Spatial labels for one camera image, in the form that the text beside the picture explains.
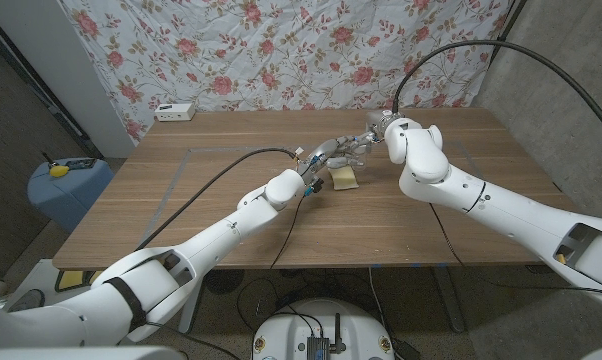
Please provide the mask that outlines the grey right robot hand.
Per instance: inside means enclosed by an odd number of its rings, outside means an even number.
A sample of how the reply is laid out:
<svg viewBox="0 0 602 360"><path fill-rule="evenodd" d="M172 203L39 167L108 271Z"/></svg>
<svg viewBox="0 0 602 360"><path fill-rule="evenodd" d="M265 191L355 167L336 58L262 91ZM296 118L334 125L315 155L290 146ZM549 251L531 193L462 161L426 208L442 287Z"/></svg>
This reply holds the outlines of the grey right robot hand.
<svg viewBox="0 0 602 360"><path fill-rule="evenodd" d="M400 145L404 142L401 130L390 130L390 125L403 118L403 115L391 110L376 110L366 114L366 127L362 135L358 137L360 145L372 145L388 142L391 145Z"/></svg>

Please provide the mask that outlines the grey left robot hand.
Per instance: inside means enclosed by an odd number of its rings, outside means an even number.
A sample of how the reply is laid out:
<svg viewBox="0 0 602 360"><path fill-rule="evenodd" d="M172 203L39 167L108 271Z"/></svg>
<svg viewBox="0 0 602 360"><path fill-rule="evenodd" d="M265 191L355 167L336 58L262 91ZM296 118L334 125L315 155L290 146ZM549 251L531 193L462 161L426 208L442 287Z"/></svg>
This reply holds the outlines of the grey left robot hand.
<svg viewBox="0 0 602 360"><path fill-rule="evenodd" d="M324 181L318 173L324 168L328 169L336 191L359 187L355 169L365 166L370 145L360 145L358 137L341 136L327 140L298 161L297 173L307 186L306 196L318 193L322 189Z"/></svg>

